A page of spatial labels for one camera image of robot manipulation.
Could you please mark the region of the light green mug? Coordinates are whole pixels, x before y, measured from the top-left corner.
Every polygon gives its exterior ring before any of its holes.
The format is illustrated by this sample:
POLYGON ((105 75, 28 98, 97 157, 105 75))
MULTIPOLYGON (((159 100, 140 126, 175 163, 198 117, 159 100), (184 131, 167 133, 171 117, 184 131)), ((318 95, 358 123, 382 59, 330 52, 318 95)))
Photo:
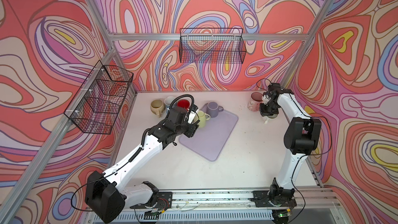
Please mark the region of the light green mug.
POLYGON ((198 111, 197 111, 197 114, 196 114, 196 116, 195 116, 195 118, 194 118, 194 122, 199 121, 198 127, 199 127, 199 128, 203 128, 203 127, 205 127, 205 125, 206 125, 206 121, 209 120, 210 118, 211 118, 211 117, 210 117, 209 114, 207 114, 207 113, 205 113, 205 112, 203 112, 203 111, 198 110, 198 111))

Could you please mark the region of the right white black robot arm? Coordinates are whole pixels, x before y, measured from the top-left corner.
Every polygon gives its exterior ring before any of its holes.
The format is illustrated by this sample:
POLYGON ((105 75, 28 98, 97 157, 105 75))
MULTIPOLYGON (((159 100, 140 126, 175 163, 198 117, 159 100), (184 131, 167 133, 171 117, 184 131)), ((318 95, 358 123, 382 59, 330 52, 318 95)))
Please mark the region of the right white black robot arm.
POLYGON ((318 147, 324 119, 328 128, 331 127, 326 117, 312 117, 297 102, 294 92, 279 83, 269 82, 263 93, 265 103, 260 104, 263 117, 277 117, 282 110, 289 122, 284 134, 286 153, 281 169, 274 177, 268 191, 254 191, 251 199, 256 207, 296 206, 294 194, 299 192, 295 182, 297 174, 305 159, 313 155, 318 147))

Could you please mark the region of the white mug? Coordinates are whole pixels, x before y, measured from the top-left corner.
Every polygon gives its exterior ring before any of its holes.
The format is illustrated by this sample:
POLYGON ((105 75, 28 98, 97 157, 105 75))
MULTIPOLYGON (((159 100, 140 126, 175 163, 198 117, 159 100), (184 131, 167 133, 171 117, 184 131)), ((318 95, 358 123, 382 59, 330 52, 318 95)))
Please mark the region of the white mug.
POLYGON ((271 115, 271 116, 263 116, 263 122, 264 124, 267 124, 268 122, 270 122, 271 120, 274 120, 278 117, 278 115, 271 115))

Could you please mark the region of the pink patterned mug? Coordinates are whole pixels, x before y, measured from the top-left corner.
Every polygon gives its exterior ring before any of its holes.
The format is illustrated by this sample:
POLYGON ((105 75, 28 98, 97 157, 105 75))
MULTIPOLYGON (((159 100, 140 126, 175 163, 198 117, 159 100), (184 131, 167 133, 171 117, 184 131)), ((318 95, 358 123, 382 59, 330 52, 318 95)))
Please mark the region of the pink patterned mug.
POLYGON ((247 107, 252 112, 258 112, 261 103, 263 103, 263 94, 260 92, 254 92, 250 96, 250 101, 248 102, 247 107))

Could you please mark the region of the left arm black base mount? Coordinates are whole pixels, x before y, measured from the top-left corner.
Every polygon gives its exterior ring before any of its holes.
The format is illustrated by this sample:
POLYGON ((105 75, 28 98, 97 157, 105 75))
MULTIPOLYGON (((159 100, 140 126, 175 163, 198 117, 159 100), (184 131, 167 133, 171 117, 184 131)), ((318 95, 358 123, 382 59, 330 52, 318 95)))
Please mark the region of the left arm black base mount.
POLYGON ((172 207, 173 193, 161 191, 154 194, 147 203, 131 206, 130 209, 156 209, 157 211, 167 210, 172 207))

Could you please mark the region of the red mug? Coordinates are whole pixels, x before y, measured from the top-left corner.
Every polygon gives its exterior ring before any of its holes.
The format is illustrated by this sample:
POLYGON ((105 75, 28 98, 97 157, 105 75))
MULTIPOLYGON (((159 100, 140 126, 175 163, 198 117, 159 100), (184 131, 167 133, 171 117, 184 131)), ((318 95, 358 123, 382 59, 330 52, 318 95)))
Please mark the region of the red mug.
POLYGON ((191 103, 186 99, 180 99, 177 102, 177 106, 188 111, 190 109, 191 103))

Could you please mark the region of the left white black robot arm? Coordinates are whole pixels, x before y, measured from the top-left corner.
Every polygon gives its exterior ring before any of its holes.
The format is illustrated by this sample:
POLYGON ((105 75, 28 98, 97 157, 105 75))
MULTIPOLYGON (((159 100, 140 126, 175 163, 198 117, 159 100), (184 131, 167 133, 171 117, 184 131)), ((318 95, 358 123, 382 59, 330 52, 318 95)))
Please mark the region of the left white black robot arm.
POLYGON ((153 157, 169 144, 175 145, 178 136, 194 136, 199 127, 198 107, 194 97, 183 94, 174 99, 166 117, 158 124, 147 128, 140 144, 119 162, 104 172, 92 172, 83 185, 86 189, 84 201, 103 223, 114 221, 125 208, 146 208, 147 216, 159 216, 171 208, 172 193, 163 195, 158 188, 144 181, 128 187, 133 176, 153 157))

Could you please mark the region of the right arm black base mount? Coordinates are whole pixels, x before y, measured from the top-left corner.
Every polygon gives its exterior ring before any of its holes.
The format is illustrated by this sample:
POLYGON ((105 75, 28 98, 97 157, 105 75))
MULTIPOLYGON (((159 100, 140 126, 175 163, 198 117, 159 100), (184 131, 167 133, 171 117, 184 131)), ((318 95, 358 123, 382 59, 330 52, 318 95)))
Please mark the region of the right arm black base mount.
POLYGON ((250 201, 254 202, 256 207, 292 208, 297 206, 294 193, 294 189, 283 190, 281 194, 272 196, 269 190, 256 190, 253 191, 253 197, 250 198, 250 201))

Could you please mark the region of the light blue mug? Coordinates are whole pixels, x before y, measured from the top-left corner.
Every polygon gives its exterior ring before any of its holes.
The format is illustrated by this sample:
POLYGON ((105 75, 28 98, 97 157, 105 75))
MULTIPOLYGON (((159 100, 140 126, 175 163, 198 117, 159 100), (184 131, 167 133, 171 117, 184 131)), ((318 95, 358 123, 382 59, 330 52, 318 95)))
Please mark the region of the light blue mug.
POLYGON ((170 105, 171 103, 175 100, 174 96, 168 96, 165 100, 164 100, 164 104, 165 104, 165 111, 166 113, 169 112, 170 110, 170 105))

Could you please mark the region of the beige speckled mug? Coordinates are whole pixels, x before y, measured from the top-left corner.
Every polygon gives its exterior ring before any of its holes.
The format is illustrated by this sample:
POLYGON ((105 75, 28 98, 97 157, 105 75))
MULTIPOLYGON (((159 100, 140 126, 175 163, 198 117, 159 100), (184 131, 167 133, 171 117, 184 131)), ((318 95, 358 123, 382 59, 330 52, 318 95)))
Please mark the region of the beige speckled mug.
POLYGON ((158 118, 161 118, 162 114, 165 112, 165 104, 162 100, 154 100, 150 104, 150 110, 158 118))

